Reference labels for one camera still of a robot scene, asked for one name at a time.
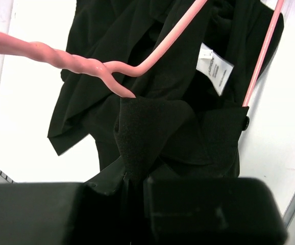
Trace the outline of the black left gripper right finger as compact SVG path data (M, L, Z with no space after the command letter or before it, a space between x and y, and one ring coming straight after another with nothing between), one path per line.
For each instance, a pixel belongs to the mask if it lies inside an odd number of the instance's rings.
M142 177L150 244L285 244L269 187L256 178L181 177L166 165Z

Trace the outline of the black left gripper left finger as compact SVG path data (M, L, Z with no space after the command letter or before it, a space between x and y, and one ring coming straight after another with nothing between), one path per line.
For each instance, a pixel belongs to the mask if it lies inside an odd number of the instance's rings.
M0 244L129 244L124 176L117 159L85 183L0 184Z

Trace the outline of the pink wire hanger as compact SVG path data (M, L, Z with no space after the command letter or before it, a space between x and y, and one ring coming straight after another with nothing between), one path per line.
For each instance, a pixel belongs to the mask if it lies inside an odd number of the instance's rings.
M201 112L241 107L283 30L261 1L77 1L65 50L0 32L0 54L61 69L71 115L140 96Z

